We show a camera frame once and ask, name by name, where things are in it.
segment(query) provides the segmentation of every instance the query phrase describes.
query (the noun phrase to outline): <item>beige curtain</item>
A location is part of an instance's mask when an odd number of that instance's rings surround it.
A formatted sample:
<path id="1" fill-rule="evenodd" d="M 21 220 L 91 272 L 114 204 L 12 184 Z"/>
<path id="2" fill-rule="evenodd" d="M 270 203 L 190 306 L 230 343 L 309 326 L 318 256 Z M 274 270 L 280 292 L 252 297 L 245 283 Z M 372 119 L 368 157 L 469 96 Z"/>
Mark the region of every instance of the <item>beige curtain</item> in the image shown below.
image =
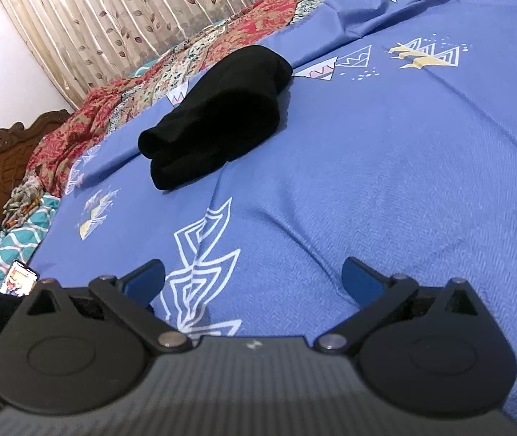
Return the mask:
<path id="1" fill-rule="evenodd" d="M 1 1 L 38 63 L 78 107 L 93 87 L 256 0 Z"/>

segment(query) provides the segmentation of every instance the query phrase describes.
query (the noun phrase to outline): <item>black folded cloth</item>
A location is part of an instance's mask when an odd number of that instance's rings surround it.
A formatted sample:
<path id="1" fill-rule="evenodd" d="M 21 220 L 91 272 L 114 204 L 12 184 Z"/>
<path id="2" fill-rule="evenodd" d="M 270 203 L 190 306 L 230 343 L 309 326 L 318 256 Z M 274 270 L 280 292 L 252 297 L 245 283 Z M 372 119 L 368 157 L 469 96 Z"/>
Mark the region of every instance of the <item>black folded cloth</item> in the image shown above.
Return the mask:
<path id="1" fill-rule="evenodd" d="M 263 46 L 239 49 L 210 68 L 139 136 L 155 186 L 170 190 L 196 180 L 268 139 L 280 121 L 277 95 L 291 75 L 289 63 Z"/>

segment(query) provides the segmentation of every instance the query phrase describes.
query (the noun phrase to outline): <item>phone screen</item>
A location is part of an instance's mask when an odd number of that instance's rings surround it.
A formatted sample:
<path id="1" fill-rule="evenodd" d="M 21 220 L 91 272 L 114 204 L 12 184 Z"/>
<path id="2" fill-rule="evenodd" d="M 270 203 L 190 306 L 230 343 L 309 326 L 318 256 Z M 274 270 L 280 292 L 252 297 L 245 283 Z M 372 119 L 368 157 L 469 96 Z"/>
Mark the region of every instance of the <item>phone screen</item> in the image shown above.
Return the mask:
<path id="1" fill-rule="evenodd" d="M 22 262 L 12 262 L 6 277 L 0 286 L 0 292 L 6 295 L 28 295 L 36 285 L 38 274 Z"/>

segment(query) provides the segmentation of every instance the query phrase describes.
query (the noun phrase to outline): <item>wooden headboard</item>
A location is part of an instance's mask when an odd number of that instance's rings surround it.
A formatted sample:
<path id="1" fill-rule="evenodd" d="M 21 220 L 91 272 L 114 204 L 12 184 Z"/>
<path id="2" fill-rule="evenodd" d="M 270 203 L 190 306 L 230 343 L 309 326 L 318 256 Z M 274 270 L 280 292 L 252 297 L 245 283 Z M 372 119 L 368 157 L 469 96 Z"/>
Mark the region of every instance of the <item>wooden headboard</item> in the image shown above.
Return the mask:
<path id="1" fill-rule="evenodd" d="M 42 137 L 63 124 L 71 114 L 67 110 L 40 115 L 28 129 L 17 122 L 0 129 L 0 220 L 12 189 L 24 177 L 28 159 Z"/>

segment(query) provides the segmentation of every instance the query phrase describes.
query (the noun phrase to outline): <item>blue bedsheet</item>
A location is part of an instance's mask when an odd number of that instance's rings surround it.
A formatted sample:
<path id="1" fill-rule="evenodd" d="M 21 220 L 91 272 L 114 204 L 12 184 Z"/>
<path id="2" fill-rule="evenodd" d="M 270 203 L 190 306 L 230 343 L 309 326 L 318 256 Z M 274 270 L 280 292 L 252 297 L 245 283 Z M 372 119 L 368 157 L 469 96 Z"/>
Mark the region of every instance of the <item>blue bedsheet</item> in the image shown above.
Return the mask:
<path id="1" fill-rule="evenodd" d="M 326 0 L 262 44 L 296 75 L 280 132 L 157 191 L 136 141 L 177 89 L 85 155 L 32 267 L 83 286 L 157 257 L 183 332 L 313 339 L 357 310 L 353 255 L 465 276 L 517 354 L 517 0 Z"/>

